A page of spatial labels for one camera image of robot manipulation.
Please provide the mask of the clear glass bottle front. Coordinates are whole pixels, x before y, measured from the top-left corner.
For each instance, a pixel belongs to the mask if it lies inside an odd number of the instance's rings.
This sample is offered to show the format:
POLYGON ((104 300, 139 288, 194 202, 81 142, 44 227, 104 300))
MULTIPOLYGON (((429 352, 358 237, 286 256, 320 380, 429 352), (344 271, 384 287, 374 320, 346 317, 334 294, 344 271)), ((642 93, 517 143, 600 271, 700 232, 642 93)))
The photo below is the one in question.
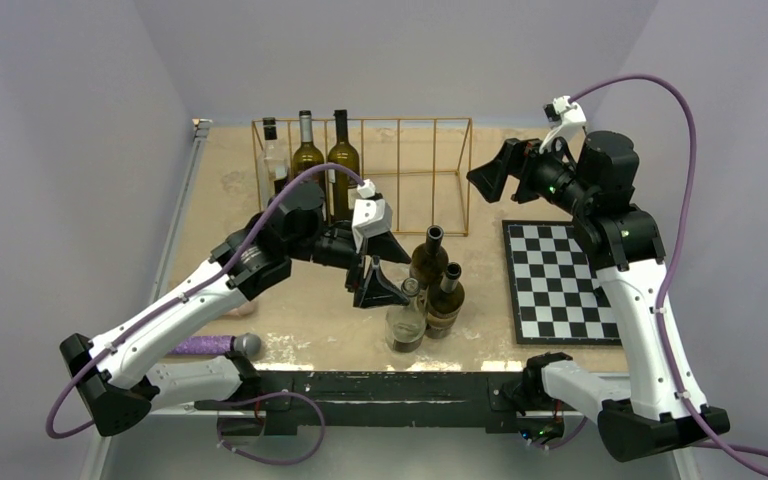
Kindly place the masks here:
POLYGON ((405 279, 401 284, 401 292, 407 296, 408 304, 388 308, 385 317, 385 340, 392 351, 410 353, 417 350, 422 343, 426 319, 418 301, 421 292, 419 282, 414 278, 405 279))

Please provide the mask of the dark brown bottle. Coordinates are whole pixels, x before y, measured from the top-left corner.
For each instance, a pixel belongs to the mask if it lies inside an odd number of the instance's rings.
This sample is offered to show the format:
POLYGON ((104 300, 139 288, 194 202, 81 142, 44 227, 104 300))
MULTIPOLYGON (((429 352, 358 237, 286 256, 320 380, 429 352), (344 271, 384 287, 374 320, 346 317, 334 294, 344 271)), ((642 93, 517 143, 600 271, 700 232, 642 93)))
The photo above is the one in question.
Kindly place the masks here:
MULTIPOLYGON (((334 111, 336 142, 328 153, 330 163, 340 164, 355 174, 360 173, 360 155, 349 140, 348 113, 344 109, 334 111)), ((357 198, 357 182, 342 171, 329 171, 332 186, 333 212, 335 221, 351 221, 354 202, 357 198)))

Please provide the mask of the green wine bottle silver neck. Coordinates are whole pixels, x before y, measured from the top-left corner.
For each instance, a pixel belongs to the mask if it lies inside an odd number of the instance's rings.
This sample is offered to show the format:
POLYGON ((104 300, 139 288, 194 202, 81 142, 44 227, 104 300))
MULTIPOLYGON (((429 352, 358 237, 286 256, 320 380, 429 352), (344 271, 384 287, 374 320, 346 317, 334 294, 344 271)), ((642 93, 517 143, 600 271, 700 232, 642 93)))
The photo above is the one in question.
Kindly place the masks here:
POLYGON ((312 114, 309 110, 299 112, 300 146, 291 160, 293 178, 298 178, 304 171, 325 163, 325 157, 314 143, 312 114))

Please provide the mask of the clear liquor bottle black cap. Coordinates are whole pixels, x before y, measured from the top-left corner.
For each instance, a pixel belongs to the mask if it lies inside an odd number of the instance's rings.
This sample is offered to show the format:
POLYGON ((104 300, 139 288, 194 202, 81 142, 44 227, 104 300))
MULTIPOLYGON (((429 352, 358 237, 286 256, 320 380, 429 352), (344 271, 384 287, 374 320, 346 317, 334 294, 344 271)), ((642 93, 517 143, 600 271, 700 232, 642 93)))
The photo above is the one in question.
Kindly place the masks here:
POLYGON ((264 117, 263 146, 256 159, 259 200, 265 210, 270 200, 280 193, 290 178, 289 159, 280 147, 274 117, 264 117))

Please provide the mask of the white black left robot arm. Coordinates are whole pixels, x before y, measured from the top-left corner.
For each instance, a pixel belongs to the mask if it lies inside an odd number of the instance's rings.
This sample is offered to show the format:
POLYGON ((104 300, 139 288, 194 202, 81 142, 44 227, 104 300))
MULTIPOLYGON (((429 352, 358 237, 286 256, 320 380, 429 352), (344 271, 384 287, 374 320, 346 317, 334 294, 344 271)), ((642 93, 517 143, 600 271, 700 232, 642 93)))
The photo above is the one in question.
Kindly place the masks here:
POLYGON ((352 218, 327 224, 322 189, 292 182, 181 284, 130 320, 94 337, 64 339, 70 388, 87 408, 89 426, 111 437, 160 408, 202 400, 235 409, 252 405, 259 375, 243 354, 185 364, 165 357, 207 323, 288 279, 294 261, 344 270, 357 308, 405 304, 381 270, 382 262, 409 262, 392 233, 391 208, 370 181, 359 190, 352 218))

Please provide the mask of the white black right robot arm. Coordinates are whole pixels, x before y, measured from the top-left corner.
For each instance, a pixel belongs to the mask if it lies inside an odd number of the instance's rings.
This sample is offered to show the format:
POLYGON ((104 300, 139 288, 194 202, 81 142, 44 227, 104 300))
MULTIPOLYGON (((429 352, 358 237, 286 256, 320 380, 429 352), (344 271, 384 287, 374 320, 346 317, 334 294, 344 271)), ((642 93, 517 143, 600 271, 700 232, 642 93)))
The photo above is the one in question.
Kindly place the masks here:
POLYGON ((633 201, 639 167, 633 141, 611 131, 585 137, 569 163, 559 141, 506 140, 467 180, 490 203, 506 181, 517 203, 544 199, 572 218, 582 249, 611 307, 630 386, 614 389, 564 353, 530 358, 512 400, 544 407, 563 403, 592 421, 608 453, 628 462, 681 449, 729 430, 727 412, 712 406, 684 354, 663 289, 668 268, 654 218, 633 201))

